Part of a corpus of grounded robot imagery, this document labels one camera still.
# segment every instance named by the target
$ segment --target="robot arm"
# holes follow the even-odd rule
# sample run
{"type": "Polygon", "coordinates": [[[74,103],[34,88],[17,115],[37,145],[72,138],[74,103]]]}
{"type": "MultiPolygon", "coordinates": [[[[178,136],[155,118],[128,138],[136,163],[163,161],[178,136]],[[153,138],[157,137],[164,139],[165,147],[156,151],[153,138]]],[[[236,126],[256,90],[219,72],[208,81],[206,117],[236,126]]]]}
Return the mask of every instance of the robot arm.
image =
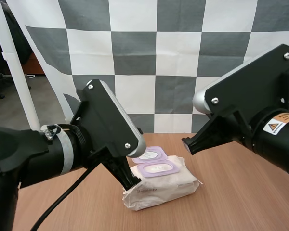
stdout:
{"type": "Polygon", "coordinates": [[[126,156],[139,157],[145,141],[108,86],[92,80],[78,92],[80,106],[70,125],[45,132],[0,128],[0,231],[11,231],[18,188],[102,163],[128,190],[135,177],[126,156]]]}
{"type": "Polygon", "coordinates": [[[197,92],[194,107],[210,120],[188,151],[237,141],[289,173],[289,47],[280,45],[197,92]]]}

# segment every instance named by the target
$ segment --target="white pole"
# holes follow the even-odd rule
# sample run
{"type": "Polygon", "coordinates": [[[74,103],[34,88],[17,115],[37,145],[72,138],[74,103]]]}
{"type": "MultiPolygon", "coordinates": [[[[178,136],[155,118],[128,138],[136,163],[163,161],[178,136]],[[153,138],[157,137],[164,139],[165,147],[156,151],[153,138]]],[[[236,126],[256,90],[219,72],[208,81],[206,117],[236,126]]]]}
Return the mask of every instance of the white pole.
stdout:
{"type": "Polygon", "coordinates": [[[0,45],[3,58],[6,60],[12,74],[20,101],[24,107],[27,120],[32,130],[40,131],[40,124],[35,107],[29,92],[24,72],[16,52],[16,48],[6,22],[6,18],[0,3],[0,45]]]}

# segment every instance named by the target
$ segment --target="wooden table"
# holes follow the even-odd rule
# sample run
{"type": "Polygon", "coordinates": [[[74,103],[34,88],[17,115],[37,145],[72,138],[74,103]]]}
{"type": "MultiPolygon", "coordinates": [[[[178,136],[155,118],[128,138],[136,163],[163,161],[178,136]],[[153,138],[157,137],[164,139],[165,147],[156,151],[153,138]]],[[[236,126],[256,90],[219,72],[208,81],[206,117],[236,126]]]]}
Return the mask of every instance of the wooden table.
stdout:
{"type": "MultiPolygon", "coordinates": [[[[185,158],[204,184],[192,195],[140,211],[127,209],[122,186],[99,166],[44,221],[39,231],[289,231],[289,175],[237,143],[194,156],[181,138],[145,134],[147,146],[185,158]]],[[[14,231],[28,231],[83,172],[20,190],[14,231]]]]}

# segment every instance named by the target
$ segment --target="plastic flip lid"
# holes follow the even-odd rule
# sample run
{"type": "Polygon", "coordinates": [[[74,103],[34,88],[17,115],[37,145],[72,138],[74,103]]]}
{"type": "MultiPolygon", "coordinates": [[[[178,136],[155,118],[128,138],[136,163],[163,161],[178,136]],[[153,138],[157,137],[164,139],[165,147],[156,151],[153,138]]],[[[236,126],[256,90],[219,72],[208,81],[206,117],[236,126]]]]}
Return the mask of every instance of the plastic flip lid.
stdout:
{"type": "Polygon", "coordinates": [[[148,162],[137,165],[138,171],[144,177],[159,177],[179,172],[179,168],[169,160],[148,162]]]}
{"type": "Polygon", "coordinates": [[[161,147],[148,147],[144,154],[138,158],[132,158],[134,163],[147,163],[152,161],[166,160],[168,157],[161,147]]]}

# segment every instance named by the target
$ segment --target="wet wipes package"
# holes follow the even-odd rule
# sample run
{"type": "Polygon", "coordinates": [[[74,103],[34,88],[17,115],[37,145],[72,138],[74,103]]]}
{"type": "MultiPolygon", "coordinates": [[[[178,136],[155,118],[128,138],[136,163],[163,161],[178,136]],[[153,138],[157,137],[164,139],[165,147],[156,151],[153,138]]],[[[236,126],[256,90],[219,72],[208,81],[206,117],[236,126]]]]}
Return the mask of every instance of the wet wipes package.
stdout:
{"type": "Polygon", "coordinates": [[[131,170],[141,182],[123,193],[123,203],[136,211],[192,194],[201,184],[186,168],[184,158],[175,155],[131,170]]]}
{"type": "Polygon", "coordinates": [[[161,161],[161,160],[166,160],[167,155],[164,152],[164,150],[161,147],[148,147],[144,154],[142,154],[138,158],[133,158],[133,162],[140,164],[140,163],[146,163],[146,162],[151,162],[151,161],[161,161]]]}

